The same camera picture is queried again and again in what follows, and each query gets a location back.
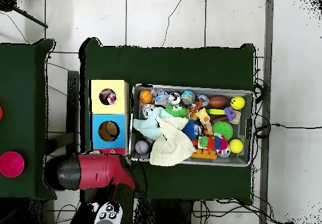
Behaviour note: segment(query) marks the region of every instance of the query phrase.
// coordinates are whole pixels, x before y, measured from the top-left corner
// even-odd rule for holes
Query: green toy
[[[172,116],[181,117],[181,118],[185,118],[187,116],[187,109],[181,104],[176,104],[176,105],[169,104],[165,108],[165,110]]]
[[[213,132],[223,135],[229,141],[233,136],[233,127],[227,121],[217,121],[213,124]]]

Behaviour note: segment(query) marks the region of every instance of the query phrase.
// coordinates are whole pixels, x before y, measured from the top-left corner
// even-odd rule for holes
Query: yellow cube box
[[[90,80],[89,107],[93,114],[128,113],[128,83],[124,80]]]

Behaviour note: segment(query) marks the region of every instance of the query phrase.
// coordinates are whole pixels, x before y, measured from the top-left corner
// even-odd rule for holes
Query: toy bin
[[[210,98],[214,95],[223,95],[230,100],[233,96],[241,96],[245,100],[245,106],[240,110],[240,122],[238,125],[231,124],[233,127],[233,137],[231,139],[239,139],[243,143],[243,150],[234,154],[230,153],[228,157],[217,156],[216,159],[201,159],[196,157],[189,157],[184,160],[181,164],[193,164],[193,165],[222,165],[232,167],[246,167],[251,163],[252,160],[252,145],[253,145],[253,133],[255,129],[255,95],[251,91],[243,90],[226,90],[226,89],[210,89],[210,88],[197,88],[197,87],[180,87],[180,86],[163,86],[163,85],[147,85],[136,84],[132,87],[132,109],[131,109],[131,120],[130,120],[130,135],[129,135],[129,153],[132,160],[136,161],[149,161],[150,151],[145,155],[140,155],[135,150],[135,144],[139,140],[144,140],[142,134],[133,128],[133,119],[142,120],[143,117],[140,113],[141,102],[139,100],[140,92],[144,89],[151,90],[152,88],[161,88],[165,92],[177,92],[182,94],[185,90],[191,90],[196,95],[203,94]]]

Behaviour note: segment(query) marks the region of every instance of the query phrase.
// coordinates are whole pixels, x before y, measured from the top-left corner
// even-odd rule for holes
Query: dark green tablecloth
[[[95,38],[80,48],[82,149],[89,149],[88,80],[124,79],[137,83],[171,86],[253,90],[253,45],[242,48],[138,48],[103,47]],[[132,162],[133,173],[144,188],[141,165]],[[240,198],[250,202],[251,166],[220,167],[184,165],[173,167],[143,164],[148,198]]]
[[[0,44],[0,155],[15,151],[25,169],[15,178],[0,173],[0,197],[51,199],[42,180],[45,155],[45,59],[53,40],[34,45]]]

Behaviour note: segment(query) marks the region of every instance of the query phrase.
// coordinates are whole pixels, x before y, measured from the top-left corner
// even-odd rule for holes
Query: white ball
[[[181,101],[181,95],[178,94],[177,92],[171,92],[169,94],[169,101],[173,105],[179,104]]]
[[[135,150],[138,154],[146,154],[148,152],[148,143],[146,141],[138,141],[135,145]]]
[[[142,116],[147,119],[150,115],[150,113],[155,109],[155,105],[154,104],[145,104],[144,106],[142,106],[141,108],[141,114]]]

